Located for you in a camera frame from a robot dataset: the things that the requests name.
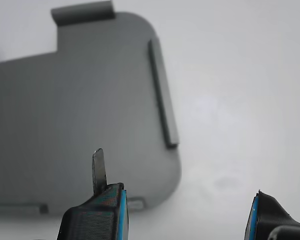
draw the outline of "gray plate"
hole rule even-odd
[[[52,15],[57,52],[0,63],[0,206],[63,214],[82,204],[98,148],[132,210],[160,204],[181,164],[155,31],[109,2]]]

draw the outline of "metal blade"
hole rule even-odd
[[[99,195],[107,188],[105,158],[102,148],[99,148],[92,155],[92,182],[93,194],[95,196]]]

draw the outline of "blue edge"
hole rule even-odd
[[[258,201],[259,201],[259,197],[256,196],[254,199],[254,202],[252,204],[252,213],[251,213],[252,217],[251,217],[251,224],[250,224],[249,240],[255,239],[256,225],[257,225]]]
[[[121,203],[120,203],[120,217],[119,217],[119,226],[118,226],[118,238],[117,240],[123,240],[123,231],[124,231],[124,221],[125,221],[125,210],[126,210],[126,201],[127,201],[127,192],[123,190],[121,192]]]

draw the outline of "gray plastic panel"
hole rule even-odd
[[[98,148],[108,183],[124,183],[131,209],[160,204],[181,164],[162,131],[149,56],[155,31],[131,13],[79,14],[70,25],[58,13],[57,52],[0,63],[0,204],[40,203],[52,214],[82,204],[93,195]]]

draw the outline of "white background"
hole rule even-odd
[[[54,52],[50,9],[0,0],[0,62]],[[182,179],[130,216],[130,240],[243,239],[256,192],[300,221],[300,0],[115,0],[161,39]],[[60,219],[0,218],[0,239],[56,239]]]

